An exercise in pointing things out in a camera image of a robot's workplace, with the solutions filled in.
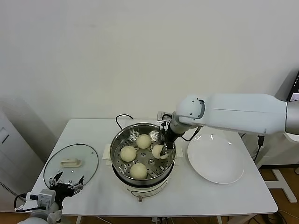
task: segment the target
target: white cabinet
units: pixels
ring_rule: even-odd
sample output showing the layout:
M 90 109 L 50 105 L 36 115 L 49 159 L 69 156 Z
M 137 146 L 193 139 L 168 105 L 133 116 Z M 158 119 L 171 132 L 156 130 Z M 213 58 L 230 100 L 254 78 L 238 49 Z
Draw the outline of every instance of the white cabinet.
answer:
M 31 191 L 43 166 L 44 163 L 0 111 L 0 211 L 13 211 L 12 192 Z

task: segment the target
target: white table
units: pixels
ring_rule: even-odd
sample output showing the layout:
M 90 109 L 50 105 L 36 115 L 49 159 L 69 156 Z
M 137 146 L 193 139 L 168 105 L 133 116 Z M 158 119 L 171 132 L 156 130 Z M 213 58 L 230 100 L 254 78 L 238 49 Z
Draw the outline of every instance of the white table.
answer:
M 154 120 L 120 120 L 120 125 Z M 186 151 L 188 143 L 182 139 L 184 157 L 175 166 L 165 189 L 159 194 L 145 198 L 141 203 L 126 194 L 111 166 L 106 165 L 102 155 L 104 147 L 119 132 L 114 119 L 71 119 L 66 125 L 50 157 L 65 146 L 85 143 L 97 151 L 100 159 L 98 170 L 83 190 L 66 198 L 64 215 L 113 216 L 113 217 L 187 217 L 187 216 L 239 216 L 228 223 L 243 223 L 255 214 L 274 213 L 278 210 L 266 184 L 258 172 L 250 154 L 234 132 L 204 127 L 200 133 L 222 135 L 235 144 L 244 154 L 245 170 L 242 178 L 228 185 L 215 184 L 199 176 L 191 167 Z M 190 137 L 194 130 L 185 135 Z M 47 188 L 43 170 L 32 192 Z M 25 208 L 35 207 L 36 202 L 27 201 Z

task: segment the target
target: black cable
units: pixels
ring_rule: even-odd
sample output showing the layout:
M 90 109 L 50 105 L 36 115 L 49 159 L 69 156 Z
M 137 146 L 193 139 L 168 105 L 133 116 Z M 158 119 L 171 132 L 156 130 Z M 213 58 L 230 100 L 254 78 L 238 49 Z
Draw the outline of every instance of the black cable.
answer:
M 118 119 L 119 117 L 121 117 L 121 116 L 127 116 L 127 117 L 131 118 L 132 120 L 134 120 L 134 118 L 133 118 L 131 115 L 128 115 L 128 114 L 125 114 L 125 113 L 120 114 L 120 115 L 117 115 L 116 118 L 115 118 L 115 121 L 116 121 L 118 127 L 120 127 L 120 129 L 122 130 L 122 127 L 121 127 L 121 125 L 118 123 L 118 120 L 117 120 L 117 119 Z
M 255 156 L 255 158 L 254 158 L 253 161 L 256 161 L 257 156 L 258 156 L 258 153 L 260 152 L 260 149 L 261 149 L 261 147 L 263 146 L 263 141 L 264 141 L 264 140 L 265 140 L 265 136 L 258 135 L 258 141 L 257 141 L 257 144 L 258 144 L 258 150 L 257 150 L 256 156 Z
M 16 210 L 16 212 L 26 212 L 26 211 L 34 211 L 34 210 L 46 210 L 46 207 L 41 206 L 41 207 L 35 207 L 35 208 L 31 208 L 31 209 L 24 209 L 24 210 Z
M 256 161 L 256 159 L 257 159 L 257 156 L 258 156 L 258 153 L 260 152 L 260 149 L 261 149 L 261 146 L 258 146 L 258 150 L 257 150 L 257 153 L 256 153 L 256 156 L 255 156 L 255 158 L 254 158 L 254 162 Z
M 198 132 L 199 132 L 199 130 L 196 129 L 196 131 L 194 132 L 194 134 L 192 135 L 192 137 L 190 139 L 188 139 L 188 140 L 185 139 L 183 136 L 181 136 L 181 138 L 184 139 L 185 141 L 191 141 L 197 135 Z
M 275 219 L 270 218 L 268 216 L 268 214 L 263 214 L 262 215 L 263 221 L 266 224 L 284 224 L 284 223 L 287 224 L 285 218 L 283 217 L 283 215 L 280 212 L 277 211 L 273 215 L 274 215 Z
M 167 114 L 167 113 L 163 114 L 162 120 L 164 120 L 164 117 L 169 117 L 170 119 L 172 119 L 172 115 L 171 114 Z
M 17 195 L 15 198 L 14 198 L 14 208 L 16 208 L 17 207 L 17 200 L 18 200 L 18 198 L 19 197 L 22 197 L 22 198 L 26 198 L 26 193 L 24 193 L 24 194 L 19 194 L 19 195 Z
M 15 198 L 14 198 L 14 208 L 16 209 L 17 207 L 17 200 L 19 197 L 22 197 L 22 198 L 26 198 L 26 193 L 24 194 L 19 194 L 17 195 Z M 24 209 L 24 210 L 16 210 L 16 212 L 26 212 L 26 211 L 33 211 L 33 210 L 38 210 L 38 209 L 42 209 L 42 210 L 45 210 L 46 207 L 42 206 L 42 207 L 36 207 L 36 208 L 31 208 L 31 209 Z

